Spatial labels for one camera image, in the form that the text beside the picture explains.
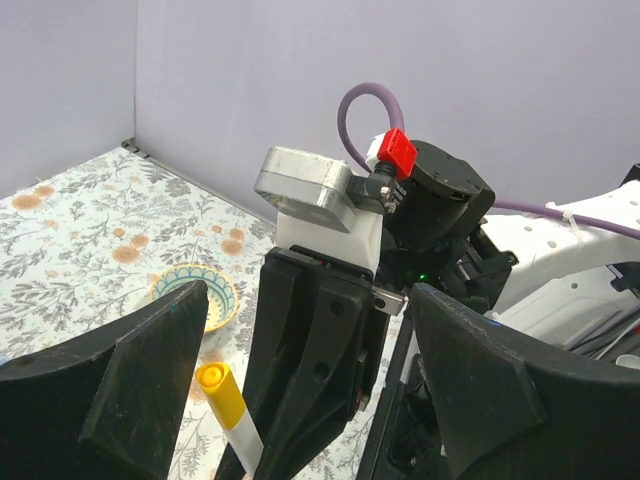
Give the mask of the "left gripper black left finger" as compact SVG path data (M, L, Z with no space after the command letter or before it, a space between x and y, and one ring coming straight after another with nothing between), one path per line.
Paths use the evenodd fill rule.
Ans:
M2 364L2 478L167 478L204 333L198 290Z

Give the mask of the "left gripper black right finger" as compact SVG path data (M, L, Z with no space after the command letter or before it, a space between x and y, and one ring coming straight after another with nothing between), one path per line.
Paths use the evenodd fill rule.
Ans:
M638 478L638 370L561 350L427 284L410 307L452 478Z

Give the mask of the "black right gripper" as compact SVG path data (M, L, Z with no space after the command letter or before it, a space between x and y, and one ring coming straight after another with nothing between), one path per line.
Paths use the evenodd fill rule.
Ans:
M364 267L275 247L260 271L244 382L214 364L218 479L292 479L367 406L404 296Z

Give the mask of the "white marker with yellow tip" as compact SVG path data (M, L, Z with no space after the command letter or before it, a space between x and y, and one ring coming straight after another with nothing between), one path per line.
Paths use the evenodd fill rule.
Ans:
M264 446L248 410L244 411L233 428L226 431L226 436L245 475L252 479L258 469Z

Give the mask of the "yellow and blue patterned bowl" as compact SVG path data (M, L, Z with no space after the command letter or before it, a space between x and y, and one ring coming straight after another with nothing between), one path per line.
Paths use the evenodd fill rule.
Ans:
M235 317L240 299L234 282L226 274L205 265L181 264L165 270L152 283L148 300L154 302L193 285L199 288L196 299L200 310L206 311L205 334L221 329Z

